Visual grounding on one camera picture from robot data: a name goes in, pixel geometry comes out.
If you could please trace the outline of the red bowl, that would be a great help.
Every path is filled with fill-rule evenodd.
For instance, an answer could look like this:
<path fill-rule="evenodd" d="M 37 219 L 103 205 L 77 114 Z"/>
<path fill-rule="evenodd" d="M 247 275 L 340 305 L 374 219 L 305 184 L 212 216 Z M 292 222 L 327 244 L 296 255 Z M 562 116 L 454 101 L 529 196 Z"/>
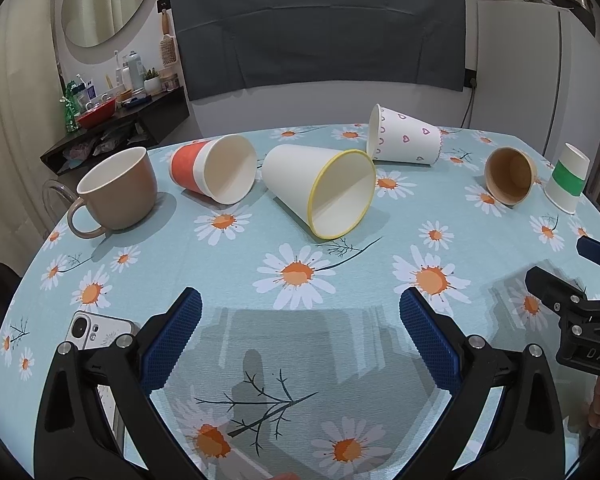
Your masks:
<path fill-rule="evenodd" d="M 76 118 L 76 122 L 83 129 L 94 128 L 114 116 L 116 106 L 117 101 L 115 99 L 101 102 Z"/>

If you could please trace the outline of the pink hearts white paper cup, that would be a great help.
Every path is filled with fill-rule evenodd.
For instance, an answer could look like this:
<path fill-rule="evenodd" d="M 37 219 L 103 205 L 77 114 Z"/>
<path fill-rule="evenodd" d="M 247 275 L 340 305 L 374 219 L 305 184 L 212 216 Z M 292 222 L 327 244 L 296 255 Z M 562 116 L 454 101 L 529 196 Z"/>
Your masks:
<path fill-rule="evenodd" d="M 438 127 L 376 104 L 370 113 L 366 153 L 378 162 L 435 164 L 441 153 Z"/>

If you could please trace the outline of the green glittery figurine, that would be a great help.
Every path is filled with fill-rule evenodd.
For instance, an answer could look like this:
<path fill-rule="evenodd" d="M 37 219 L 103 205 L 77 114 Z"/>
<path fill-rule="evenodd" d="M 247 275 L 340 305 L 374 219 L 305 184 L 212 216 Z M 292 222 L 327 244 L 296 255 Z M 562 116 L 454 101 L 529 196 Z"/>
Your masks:
<path fill-rule="evenodd" d="M 60 99 L 60 102 L 64 106 L 65 127 L 68 133 L 73 133 L 79 129 L 79 125 L 76 123 L 76 116 L 79 116 L 80 109 L 73 94 L 73 90 L 77 86 L 73 80 L 70 81 L 66 85 L 64 96 Z"/>

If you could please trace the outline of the brown kraft paper cup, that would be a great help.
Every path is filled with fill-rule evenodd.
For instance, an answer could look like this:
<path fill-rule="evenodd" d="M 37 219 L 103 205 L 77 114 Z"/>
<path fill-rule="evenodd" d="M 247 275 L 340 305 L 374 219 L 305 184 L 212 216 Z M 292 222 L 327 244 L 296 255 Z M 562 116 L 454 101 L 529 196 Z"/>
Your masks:
<path fill-rule="evenodd" d="M 484 166 L 486 189 L 505 206 L 523 202 L 536 178 L 534 161 L 516 148 L 497 148 Z"/>

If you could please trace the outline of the black wall shelf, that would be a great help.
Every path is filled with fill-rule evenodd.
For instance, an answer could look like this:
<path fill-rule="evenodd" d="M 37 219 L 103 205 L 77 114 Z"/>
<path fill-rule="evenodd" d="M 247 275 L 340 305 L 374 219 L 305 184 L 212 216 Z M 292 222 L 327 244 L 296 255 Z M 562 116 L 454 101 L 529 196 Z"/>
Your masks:
<path fill-rule="evenodd" d="M 117 110 L 93 128 L 68 134 L 40 159 L 56 176 L 91 169 L 126 148 L 154 148 L 188 116 L 183 88 L 162 92 L 130 110 Z"/>

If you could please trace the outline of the dark grey hanging cloth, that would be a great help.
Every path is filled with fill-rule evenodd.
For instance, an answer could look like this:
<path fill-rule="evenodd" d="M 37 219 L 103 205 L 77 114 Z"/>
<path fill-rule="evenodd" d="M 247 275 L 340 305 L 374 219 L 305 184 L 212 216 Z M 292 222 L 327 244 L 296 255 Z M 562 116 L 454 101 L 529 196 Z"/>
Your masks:
<path fill-rule="evenodd" d="M 170 0 L 192 100 L 353 80 L 464 86 L 466 0 Z"/>

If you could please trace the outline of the green banded white paper cup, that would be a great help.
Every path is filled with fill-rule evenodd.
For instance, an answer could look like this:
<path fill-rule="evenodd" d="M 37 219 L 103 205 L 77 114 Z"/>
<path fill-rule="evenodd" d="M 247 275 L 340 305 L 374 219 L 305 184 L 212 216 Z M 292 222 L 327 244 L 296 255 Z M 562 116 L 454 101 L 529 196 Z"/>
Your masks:
<path fill-rule="evenodd" d="M 566 143 L 544 185 L 544 194 L 548 200 L 566 214 L 575 214 L 589 166 L 588 156 L 574 145 Z"/>

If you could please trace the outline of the small potted plant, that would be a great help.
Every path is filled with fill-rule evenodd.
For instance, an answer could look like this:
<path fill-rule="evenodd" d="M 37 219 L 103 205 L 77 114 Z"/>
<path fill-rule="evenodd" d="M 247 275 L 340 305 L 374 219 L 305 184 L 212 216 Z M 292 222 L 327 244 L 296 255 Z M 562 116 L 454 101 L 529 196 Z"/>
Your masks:
<path fill-rule="evenodd" d="M 145 74 L 144 89 L 147 94 L 154 96 L 161 92 L 162 84 L 155 67 L 148 70 Z"/>

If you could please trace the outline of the white refrigerator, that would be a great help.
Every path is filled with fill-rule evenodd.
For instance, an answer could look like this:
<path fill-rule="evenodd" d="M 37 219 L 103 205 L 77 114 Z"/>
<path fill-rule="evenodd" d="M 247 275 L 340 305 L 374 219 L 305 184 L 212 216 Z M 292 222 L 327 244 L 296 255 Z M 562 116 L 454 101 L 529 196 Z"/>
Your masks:
<path fill-rule="evenodd" d="M 507 133 L 554 162 L 600 147 L 600 44 L 568 10 L 477 3 L 477 88 L 469 127 Z"/>

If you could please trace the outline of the orange banded white paper cup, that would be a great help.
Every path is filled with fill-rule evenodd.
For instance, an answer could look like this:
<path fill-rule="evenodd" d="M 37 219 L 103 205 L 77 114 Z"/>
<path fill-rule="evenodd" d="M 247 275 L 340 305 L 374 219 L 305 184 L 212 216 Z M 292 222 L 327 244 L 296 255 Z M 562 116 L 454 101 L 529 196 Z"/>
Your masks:
<path fill-rule="evenodd" d="M 171 157 L 169 174 L 189 192 L 234 205 L 251 190 L 257 160 L 256 150 L 244 136 L 230 134 L 180 146 Z"/>

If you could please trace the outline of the daisy print blue tablecloth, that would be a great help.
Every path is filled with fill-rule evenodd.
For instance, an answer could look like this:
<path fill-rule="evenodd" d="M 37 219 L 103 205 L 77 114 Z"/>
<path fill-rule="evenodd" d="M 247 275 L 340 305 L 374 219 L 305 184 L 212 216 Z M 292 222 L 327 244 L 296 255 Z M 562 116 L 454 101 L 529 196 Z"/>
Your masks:
<path fill-rule="evenodd" d="M 79 210 L 44 240 L 0 330 L 0 438 L 33 465 L 38 404 L 76 311 L 143 324 L 193 287 L 201 322 L 152 398 L 208 476 L 389 479 L 442 413 L 439 390 L 402 326 L 416 287 L 468 334 L 498 348 L 558 348 L 554 313 L 532 297 L 532 266 L 600 299 L 600 267 L 577 240 L 600 240 L 600 211 L 564 214 L 536 184 L 507 208 L 483 165 L 506 134 L 446 129 L 434 166 L 380 164 L 373 203 L 346 237 L 316 240 L 256 183 L 215 205 L 170 178 L 172 148 L 150 154 L 158 200 L 128 232 L 82 240 Z"/>

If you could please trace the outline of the beige ceramic mug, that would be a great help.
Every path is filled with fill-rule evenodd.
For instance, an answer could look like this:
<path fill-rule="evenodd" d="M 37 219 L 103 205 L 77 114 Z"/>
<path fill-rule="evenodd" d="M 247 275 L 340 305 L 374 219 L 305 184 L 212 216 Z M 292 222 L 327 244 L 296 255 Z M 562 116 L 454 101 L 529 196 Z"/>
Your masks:
<path fill-rule="evenodd" d="M 67 211 L 68 227 L 84 240 L 109 231 L 123 231 L 141 222 L 155 206 L 157 180 L 148 151 L 127 148 L 94 166 L 76 187 L 78 198 Z M 74 214 L 85 207 L 99 224 L 91 231 L 79 230 Z"/>

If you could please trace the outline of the yellow rimmed white paper cup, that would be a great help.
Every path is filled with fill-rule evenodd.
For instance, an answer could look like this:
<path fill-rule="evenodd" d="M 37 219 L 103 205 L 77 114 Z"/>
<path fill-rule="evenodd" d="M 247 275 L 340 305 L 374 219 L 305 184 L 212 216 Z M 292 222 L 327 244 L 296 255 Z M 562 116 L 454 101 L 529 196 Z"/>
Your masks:
<path fill-rule="evenodd" d="M 376 171 L 361 150 L 279 145 L 265 156 L 262 178 L 314 236 L 336 240 L 352 231 L 370 208 Z"/>

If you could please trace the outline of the clear acrylic chair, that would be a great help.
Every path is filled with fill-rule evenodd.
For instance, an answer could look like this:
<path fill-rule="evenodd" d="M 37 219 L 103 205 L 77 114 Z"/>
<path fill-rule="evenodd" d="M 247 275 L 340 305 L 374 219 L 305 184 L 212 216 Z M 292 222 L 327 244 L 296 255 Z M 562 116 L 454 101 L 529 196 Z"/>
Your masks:
<path fill-rule="evenodd" d="M 65 218 L 69 207 L 78 196 L 62 182 L 48 179 L 42 185 L 41 198 L 48 219 L 46 233 L 50 234 L 50 231 Z"/>

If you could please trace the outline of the wooden brush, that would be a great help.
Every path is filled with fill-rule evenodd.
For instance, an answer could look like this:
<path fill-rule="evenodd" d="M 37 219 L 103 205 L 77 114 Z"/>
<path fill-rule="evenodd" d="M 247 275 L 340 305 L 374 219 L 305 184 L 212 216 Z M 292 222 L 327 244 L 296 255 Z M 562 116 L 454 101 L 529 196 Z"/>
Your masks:
<path fill-rule="evenodd" d="M 164 67 L 173 65 L 177 60 L 175 41 L 171 35 L 169 13 L 166 9 L 161 11 L 162 39 L 160 41 L 160 54 Z"/>

